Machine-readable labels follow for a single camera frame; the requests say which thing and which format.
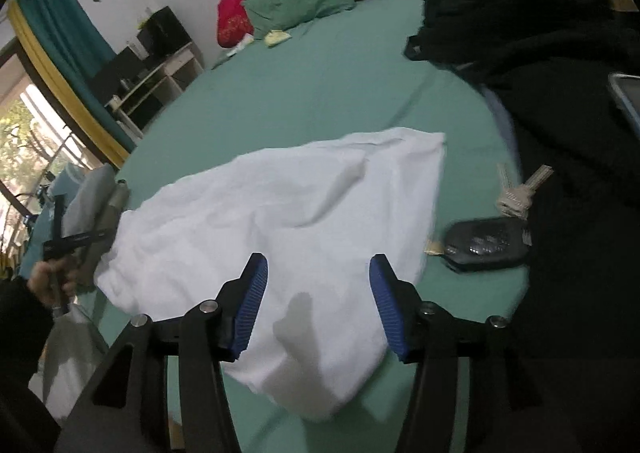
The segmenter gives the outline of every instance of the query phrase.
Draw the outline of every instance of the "smartphone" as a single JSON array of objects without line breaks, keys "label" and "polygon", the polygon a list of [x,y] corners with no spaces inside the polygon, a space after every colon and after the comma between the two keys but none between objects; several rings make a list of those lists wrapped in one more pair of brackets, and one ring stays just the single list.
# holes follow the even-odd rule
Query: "smartphone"
[{"label": "smartphone", "polygon": [[640,138],[640,76],[609,74],[609,91]]}]

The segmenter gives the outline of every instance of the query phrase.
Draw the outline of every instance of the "white cloth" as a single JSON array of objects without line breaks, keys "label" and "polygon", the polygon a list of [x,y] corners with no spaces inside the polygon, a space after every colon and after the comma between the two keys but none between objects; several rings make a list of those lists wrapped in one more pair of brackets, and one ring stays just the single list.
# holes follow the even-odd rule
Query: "white cloth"
[{"label": "white cloth", "polygon": [[69,304],[69,312],[54,322],[47,351],[29,388],[59,425],[65,423],[82,390],[94,375],[109,346],[82,309]]},{"label": "white cloth", "polygon": [[223,366],[324,419],[386,349],[370,258],[385,253],[401,279],[419,278],[443,156],[443,134],[407,128],[239,156],[125,212],[96,284],[158,321],[215,298],[263,253],[269,280],[248,349]]}]

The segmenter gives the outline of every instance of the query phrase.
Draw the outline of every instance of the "human hand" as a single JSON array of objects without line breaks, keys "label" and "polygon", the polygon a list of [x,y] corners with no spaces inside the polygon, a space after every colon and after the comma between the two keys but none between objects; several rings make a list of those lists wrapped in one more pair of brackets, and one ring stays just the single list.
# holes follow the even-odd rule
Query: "human hand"
[{"label": "human hand", "polygon": [[29,289],[46,308],[52,308],[56,302],[56,298],[49,284],[49,276],[50,274],[61,271],[65,273],[65,280],[60,287],[62,288],[62,292],[64,292],[68,298],[71,298],[76,293],[76,277],[78,275],[76,259],[73,256],[65,256],[61,259],[50,259],[49,261],[39,261],[33,265],[31,269],[31,277],[27,281],[27,289]]}]

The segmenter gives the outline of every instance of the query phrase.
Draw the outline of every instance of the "window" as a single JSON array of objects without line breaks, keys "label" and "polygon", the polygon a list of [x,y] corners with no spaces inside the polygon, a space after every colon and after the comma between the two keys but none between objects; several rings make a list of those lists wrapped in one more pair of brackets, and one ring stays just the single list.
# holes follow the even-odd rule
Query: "window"
[{"label": "window", "polygon": [[40,211],[41,186],[67,163],[86,170],[101,163],[55,112],[17,52],[5,51],[0,62],[0,249],[9,258],[20,255],[28,237],[24,215]]}]

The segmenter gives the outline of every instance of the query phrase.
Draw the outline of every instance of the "white desk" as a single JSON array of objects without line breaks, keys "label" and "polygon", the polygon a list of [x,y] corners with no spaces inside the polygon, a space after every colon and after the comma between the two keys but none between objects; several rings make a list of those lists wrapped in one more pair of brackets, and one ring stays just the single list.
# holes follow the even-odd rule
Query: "white desk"
[{"label": "white desk", "polygon": [[[133,123],[129,115],[151,94],[154,94],[164,106],[168,105],[203,71],[193,54],[193,43],[190,42],[153,68],[126,96],[117,102],[110,102],[110,107],[125,126],[125,131],[133,134],[134,138],[143,138],[144,133]],[[148,85],[148,89],[140,95],[138,91],[144,85]]]}]

